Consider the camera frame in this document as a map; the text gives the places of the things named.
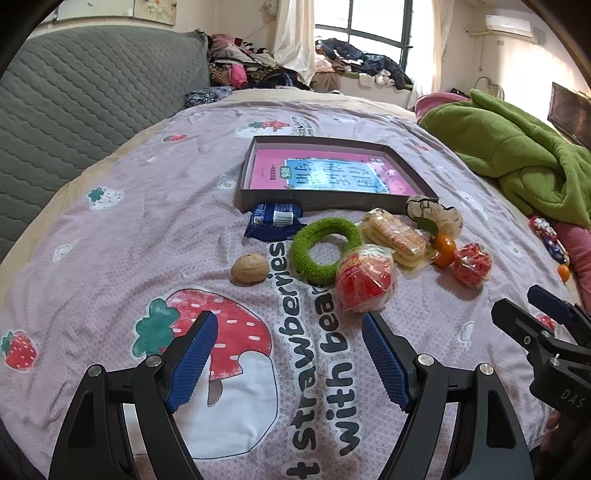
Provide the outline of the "person's right hand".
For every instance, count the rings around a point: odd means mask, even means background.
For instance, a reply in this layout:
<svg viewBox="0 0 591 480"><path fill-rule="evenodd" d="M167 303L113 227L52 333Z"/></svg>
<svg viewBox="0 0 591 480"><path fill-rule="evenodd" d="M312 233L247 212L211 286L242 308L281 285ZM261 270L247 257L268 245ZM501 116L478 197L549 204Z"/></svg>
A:
<svg viewBox="0 0 591 480"><path fill-rule="evenodd" d="M568 439L572 425L567 417L563 417L558 411L553 411L547 422L546 431L543 436L540 450L542 452L556 452L562 448Z"/></svg>

